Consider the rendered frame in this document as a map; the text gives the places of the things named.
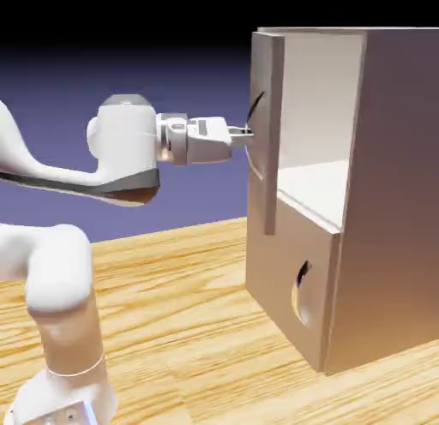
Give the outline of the tall grey-brown cabinet door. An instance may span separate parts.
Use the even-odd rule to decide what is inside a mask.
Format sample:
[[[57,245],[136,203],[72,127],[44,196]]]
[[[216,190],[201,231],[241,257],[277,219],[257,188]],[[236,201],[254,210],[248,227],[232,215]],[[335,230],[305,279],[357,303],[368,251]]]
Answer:
[[[283,93],[285,41],[279,35],[254,33],[252,35],[250,102],[264,91],[256,107],[250,129],[254,139],[250,155],[264,176],[256,178],[254,200],[248,204],[256,208],[262,222],[262,231],[274,234],[277,202],[277,176],[280,150],[280,120]]]

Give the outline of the long curved metal door handle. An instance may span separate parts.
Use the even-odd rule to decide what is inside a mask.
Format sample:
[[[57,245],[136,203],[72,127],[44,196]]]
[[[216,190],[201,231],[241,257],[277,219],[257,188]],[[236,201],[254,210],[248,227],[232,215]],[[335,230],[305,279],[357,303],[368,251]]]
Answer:
[[[246,124],[244,126],[244,133],[246,135],[251,135],[250,132],[250,119],[256,109],[256,107],[258,106],[259,102],[261,101],[261,99],[264,96],[264,91],[262,91],[257,97],[256,99],[252,102],[251,106],[250,106],[250,110],[246,119]],[[249,168],[252,170],[252,172],[255,174],[255,176],[262,181],[264,179],[264,176],[261,174],[261,172],[257,169],[257,167],[255,166],[255,164],[253,163],[253,160],[251,158],[250,155],[250,142],[248,142],[245,146],[245,153],[246,153],[246,157],[248,160],[248,164],[249,164]]]

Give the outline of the grey-brown cabinet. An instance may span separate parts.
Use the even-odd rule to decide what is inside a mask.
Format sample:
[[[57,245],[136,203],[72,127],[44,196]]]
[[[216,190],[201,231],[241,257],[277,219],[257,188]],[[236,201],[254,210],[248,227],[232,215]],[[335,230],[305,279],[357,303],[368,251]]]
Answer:
[[[439,28],[285,41],[277,200],[340,233],[324,374],[439,339]]]

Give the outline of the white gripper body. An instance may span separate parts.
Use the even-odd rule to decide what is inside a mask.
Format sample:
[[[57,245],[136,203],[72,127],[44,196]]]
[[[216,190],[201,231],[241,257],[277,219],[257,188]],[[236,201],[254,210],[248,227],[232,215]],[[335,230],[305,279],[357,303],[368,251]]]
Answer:
[[[187,124],[187,163],[219,163],[232,156],[232,139],[223,117],[196,117]]]

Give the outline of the short grey-brown cabinet door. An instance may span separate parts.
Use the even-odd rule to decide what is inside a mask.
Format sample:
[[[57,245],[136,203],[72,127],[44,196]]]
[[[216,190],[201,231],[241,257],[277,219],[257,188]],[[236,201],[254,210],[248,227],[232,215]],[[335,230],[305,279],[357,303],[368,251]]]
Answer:
[[[248,201],[254,200],[254,175]],[[310,366],[325,370],[340,233],[320,226],[278,199],[274,234],[262,231],[256,208],[247,203],[247,291]],[[292,309],[292,286],[304,261],[312,268],[299,289],[300,304],[310,314],[303,326]]]

